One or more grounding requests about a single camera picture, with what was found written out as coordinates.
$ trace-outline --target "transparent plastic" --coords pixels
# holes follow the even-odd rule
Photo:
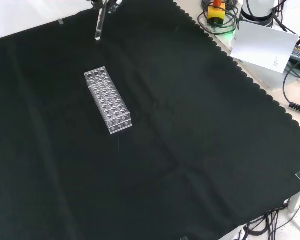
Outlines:
[[[130,112],[106,68],[86,72],[84,76],[110,134],[132,127]]]

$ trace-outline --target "black cable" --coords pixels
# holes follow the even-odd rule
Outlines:
[[[241,238],[241,231],[242,231],[242,230],[240,230],[240,232],[239,232],[239,239],[238,239],[238,240],[240,240],[240,238]]]
[[[279,230],[280,228],[283,228],[285,225],[287,225],[288,223],[290,223],[290,222],[295,218],[295,216],[297,215],[297,213],[299,212],[299,210],[300,210],[300,206],[299,206],[298,210],[295,212],[295,214],[293,215],[293,217],[292,217],[289,221],[287,221],[287,222],[286,222],[285,224],[283,224],[282,226],[280,226],[280,227],[278,227],[278,228],[275,228],[275,229],[271,232],[271,234],[273,234],[275,231]]]
[[[283,25],[280,20],[277,18],[276,15],[274,15],[274,20],[278,23],[278,25],[282,28],[282,30],[284,30],[285,32],[288,30],[289,32],[295,34],[295,35],[298,35],[296,34],[294,31],[292,31],[291,29],[287,28],[287,26]]]
[[[238,4],[238,0],[225,0],[225,1],[223,1],[223,3],[225,4],[225,9],[222,7],[219,7],[219,6],[214,6],[214,4],[210,0],[202,0],[202,2],[201,2],[203,12],[198,16],[197,20],[198,20],[198,23],[201,26],[201,28],[203,28],[209,34],[212,34],[215,36],[225,35],[225,34],[233,33],[237,28],[237,24],[239,22],[239,19],[238,19],[239,9],[236,7],[236,5]],[[221,9],[221,10],[225,11],[225,15],[230,16],[230,20],[227,21],[226,23],[221,23],[221,24],[212,22],[210,19],[208,19],[207,15],[206,15],[206,12],[208,11],[209,7],[213,7],[215,9]],[[206,19],[207,23],[212,26],[212,28],[222,28],[222,29],[232,28],[232,29],[229,31],[224,31],[224,32],[212,32],[210,29],[205,27],[200,22],[200,17],[202,15]]]
[[[277,225],[278,225],[278,219],[279,219],[279,211],[277,212],[276,221],[275,221],[275,227],[274,227],[274,234],[273,234],[273,240],[276,240],[276,232],[277,232]]]
[[[248,222],[248,224],[247,224],[247,229],[249,229],[249,228],[250,228],[250,222]],[[245,234],[244,234],[242,240],[247,240],[248,236],[249,236],[249,231],[245,231]]]
[[[294,77],[300,79],[300,75],[299,75],[298,73],[296,73],[292,67],[290,67],[289,65],[287,65],[287,68],[289,68],[289,69],[291,70],[291,72],[294,73],[294,75],[293,75],[293,74],[290,72],[290,74],[291,74],[292,76],[294,76]]]
[[[289,99],[287,98],[287,95],[286,95],[286,91],[285,91],[285,84],[286,84],[286,81],[287,81],[287,77],[291,73],[292,69],[295,69],[298,65],[300,65],[300,61],[297,62],[295,65],[293,65],[293,67],[290,68],[290,70],[288,71],[288,73],[285,75],[285,78],[284,78],[284,81],[283,81],[283,85],[282,85],[282,91],[283,91],[284,98],[289,103],[289,107],[293,108],[295,110],[300,111],[300,105],[295,104],[295,103],[289,101]]]

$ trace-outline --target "white surface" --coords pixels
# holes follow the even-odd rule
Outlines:
[[[0,38],[91,8],[86,0],[0,0]]]
[[[298,39],[292,33],[241,21],[231,42],[231,57],[283,73]]]

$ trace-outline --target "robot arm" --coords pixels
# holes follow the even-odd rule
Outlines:
[[[113,14],[117,11],[123,0],[91,0],[95,9],[99,9],[99,17],[96,25],[95,39],[101,40],[106,13]]]

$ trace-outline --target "white device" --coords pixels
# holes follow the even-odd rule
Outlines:
[[[254,17],[256,17],[259,21],[258,24],[270,27],[272,26],[272,9],[275,6],[276,0],[248,0],[250,10]],[[251,16],[247,0],[244,0],[240,18],[241,20],[248,21],[250,23],[256,23],[254,17]]]

